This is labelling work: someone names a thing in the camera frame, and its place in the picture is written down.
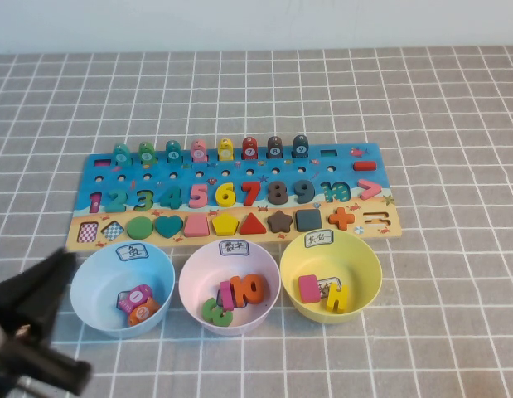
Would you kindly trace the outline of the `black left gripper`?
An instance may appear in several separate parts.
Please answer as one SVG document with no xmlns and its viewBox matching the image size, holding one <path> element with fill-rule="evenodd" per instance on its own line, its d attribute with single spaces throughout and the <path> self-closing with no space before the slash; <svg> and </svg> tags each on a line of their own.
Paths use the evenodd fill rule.
<svg viewBox="0 0 513 398">
<path fill-rule="evenodd" d="M 58 249 L 21 275 L 2 281 L 0 324 L 6 332 L 21 340 L 48 344 L 76 268 L 76 254 Z"/>
</svg>

